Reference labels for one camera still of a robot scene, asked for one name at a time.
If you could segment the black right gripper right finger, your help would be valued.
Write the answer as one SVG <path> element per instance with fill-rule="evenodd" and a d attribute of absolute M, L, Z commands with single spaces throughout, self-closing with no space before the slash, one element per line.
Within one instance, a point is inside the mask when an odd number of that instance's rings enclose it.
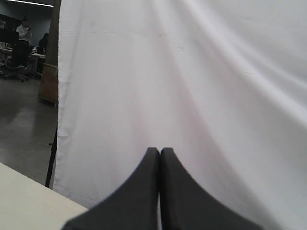
<path fill-rule="evenodd" d="M 262 226 L 232 211 L 202 189 L 172 148 L 161 151 L 159 183 L 164 230 L 262 229 Z"/>

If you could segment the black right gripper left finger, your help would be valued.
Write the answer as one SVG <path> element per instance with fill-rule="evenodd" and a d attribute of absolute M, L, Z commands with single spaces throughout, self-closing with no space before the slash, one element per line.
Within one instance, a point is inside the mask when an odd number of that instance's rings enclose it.
<path fill-rule="evenodd" d="M 138 167 L 112 195 L 68 220 L 65 230 L 156 230 L 159 158 L 148 148 Z"/>

